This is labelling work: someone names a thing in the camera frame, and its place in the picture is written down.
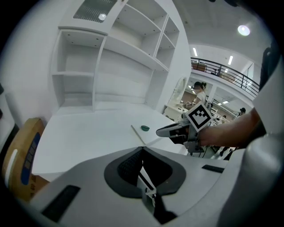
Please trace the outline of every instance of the human arm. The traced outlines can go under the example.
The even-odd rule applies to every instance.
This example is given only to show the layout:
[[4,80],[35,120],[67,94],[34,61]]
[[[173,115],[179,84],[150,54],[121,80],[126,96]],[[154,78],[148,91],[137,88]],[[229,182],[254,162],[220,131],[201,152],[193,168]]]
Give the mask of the human arm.
[[195,99],[195,104],[189,105],[189,106],[184,106],[184,108],[190,110],[192,107],[194,107],[197,103],[199,103],[201,100],[199,98]]
[[259,120],[260,117],[253,108],[249,113],[232,122],[206,127],[199,132],[200,144],[201,146],[239,147],[249,137]]

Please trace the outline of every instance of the person's hand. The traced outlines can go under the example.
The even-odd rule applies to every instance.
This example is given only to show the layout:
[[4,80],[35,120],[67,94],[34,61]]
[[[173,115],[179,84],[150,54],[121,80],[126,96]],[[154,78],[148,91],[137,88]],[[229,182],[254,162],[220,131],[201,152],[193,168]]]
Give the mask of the person's hand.
[[223,129],[215,126],[205,127],[199,132],[198,139],[200,141],[200,146],[206,145],[216,145],[219,146],[222,143]]

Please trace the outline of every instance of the cardboard box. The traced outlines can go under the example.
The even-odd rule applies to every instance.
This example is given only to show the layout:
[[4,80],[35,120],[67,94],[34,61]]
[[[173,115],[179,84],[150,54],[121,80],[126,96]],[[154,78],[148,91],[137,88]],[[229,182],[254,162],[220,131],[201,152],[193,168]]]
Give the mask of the cardboard box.
[[31,174],[36,148],[44,131],[40,118],[28,119],[10,144],[2,166],[2,178],[15,197],[30,199],[49,182]]

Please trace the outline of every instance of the fluorescent light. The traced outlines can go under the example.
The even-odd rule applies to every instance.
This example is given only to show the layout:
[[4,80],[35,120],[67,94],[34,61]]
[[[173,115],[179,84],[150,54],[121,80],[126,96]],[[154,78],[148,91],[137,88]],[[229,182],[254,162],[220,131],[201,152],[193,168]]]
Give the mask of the fluorescent light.
[[240,25],[240,26],[238,27],[238,32],[239,32],[241,35],[247,36],[247,35],[249,35],[250,30],[249,30],[249,28],[248,28],[247,26],[245,26],[245,25]]
[[194,51],[194,55],[195,55],[195,57],[197,57],[196,49],[195,49],[195,48],[193,48],[193,51]]
[[228,65],[230,65],[232,63],[232,60],[233,60],[233,56],[230,56]]

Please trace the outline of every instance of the desk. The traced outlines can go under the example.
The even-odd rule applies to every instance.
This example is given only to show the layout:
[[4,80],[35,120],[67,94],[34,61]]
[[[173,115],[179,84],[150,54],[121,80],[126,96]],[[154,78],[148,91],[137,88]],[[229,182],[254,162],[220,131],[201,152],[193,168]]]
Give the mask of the desk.
[[[82,161],[143,146],[131,128],[132,124],[148,125],[150,130],[157,130],[172,123],[145,105],[133,105],[123,110],[102,108],[94,113],[54,115],[39,141],[32,173],[42,174],[42,177],[49,173],[63,173]],[[153,147],[166,147],[158,144]],[[181,147],[175,147],[172,152],[179,153]]]
[[175,122],[181,121],[181,115],[188,111],[187,109],[179,106],[166,105],[166,107],[167,108],[165,109],[164,115],[173,119]]

